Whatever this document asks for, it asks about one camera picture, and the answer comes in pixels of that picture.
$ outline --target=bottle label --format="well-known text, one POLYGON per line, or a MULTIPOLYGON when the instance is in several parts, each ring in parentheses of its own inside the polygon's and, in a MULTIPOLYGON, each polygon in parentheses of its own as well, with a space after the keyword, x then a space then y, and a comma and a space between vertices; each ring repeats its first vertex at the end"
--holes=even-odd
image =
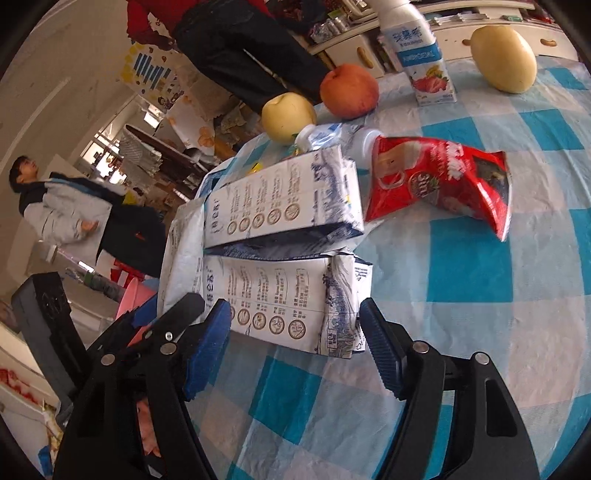
POLYGON ((412 67, 421 63, 441 60, 441 50, 439 50, 439 45, 434 43, 428 47, 398 52, 398 59, 404 68, 412 67))
POLYGON ((382 32, 396 51, 419 105, 456 101, 437 39, 426 22, 406 22, 382 32))
POLYGON ((396 52, 432 45, 435 36, 424 21, 406 22, 382 30, 396 52))

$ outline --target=box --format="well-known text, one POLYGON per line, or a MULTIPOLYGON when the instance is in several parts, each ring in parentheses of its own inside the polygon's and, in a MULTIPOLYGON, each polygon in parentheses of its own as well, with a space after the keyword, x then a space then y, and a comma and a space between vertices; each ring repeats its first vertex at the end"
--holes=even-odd
POLYGON ((397 53, 418 104, 426 106, 456 102, 455 88, 429 24, 411 5, 400 10, 400 20, 403 18, 411 19, 392 26, 382 25, 381 31, 397 53))
POLYGON ((371 293, 372 266, 333 252, 285 262, 206 255, 205 314, 230 302, 232 330, 276 345, 350 358, 365 350, 356 321, 371 293))
POLYGON ((212 192, 206 253, 282 260, 363 234, 355 163, 339 146, 284 160, 212 192))

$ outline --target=person's hand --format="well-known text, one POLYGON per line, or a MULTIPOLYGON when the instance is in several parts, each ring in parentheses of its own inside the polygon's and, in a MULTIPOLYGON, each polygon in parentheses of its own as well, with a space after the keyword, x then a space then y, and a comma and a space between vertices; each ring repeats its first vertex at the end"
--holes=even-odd
POLYGON ((154 424, 152 423, 152 415, 150 414, 150 405, 145 398, 137 402, 139 433, 142 437, 142 444, 144 446, 144 453, 149 455, 153 453, 160 457, 160 448, 156 441, 156 434, 154 433, 154 424))
POLYGON ((99 222, 91 220, 82 220, 82 225, 80 226, 83 233, 88 235, 96 230, 96 227, 99 226, 99 222))
POLYGON ((160 50, 164 50, 164 51, 170 51, 170 50, 180 51, 178 49, 176 40, 174 40, 173 38, 168 38, 166 43, 164 43, 163 45, 159 45, 159 48, 160 48, 160 50))

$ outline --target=jacket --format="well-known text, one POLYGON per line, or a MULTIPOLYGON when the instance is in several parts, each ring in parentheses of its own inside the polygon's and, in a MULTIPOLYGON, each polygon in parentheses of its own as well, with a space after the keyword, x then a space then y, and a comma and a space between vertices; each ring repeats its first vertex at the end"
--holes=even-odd
POLYGON ((30 184, 21 193, 19 210, 37 235, 85 264, 94 267, 111 208, 123 197, 88 179, 70 179, 52 173, 50 180, 30 184), (98 221, 89 235, 82 232, 82 221, 98 221))

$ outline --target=blue checkered tablecloth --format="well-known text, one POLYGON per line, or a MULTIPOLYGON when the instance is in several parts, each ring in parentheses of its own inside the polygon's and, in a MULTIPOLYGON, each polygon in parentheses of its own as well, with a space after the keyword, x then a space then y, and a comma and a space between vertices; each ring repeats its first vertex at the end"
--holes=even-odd
MULTIPOLYGON (((546 478, 591 416, 591 77, 573 61, 538 65, 527 93, 506 95, 471 60, 450 62, 459 101, 424 108, 403 75, 381 80, 378 109, 357 122, 506 151, 513 217, 500 243, 484 222, 414 205, 356 252, 374 263, 387 319, 444 354, 490 353, 546 478)), ((334 120, 322 107, 319 118, 334 120)), ((220 182, 283 153, 262 135, 220 182)), ((441 469, 452 404, 446 396, 426 478, 441 469)), ((189 411, 220 478, 352 480, 376 475, 402 407, 369 352, 334 359, 232 333, 189 411)))

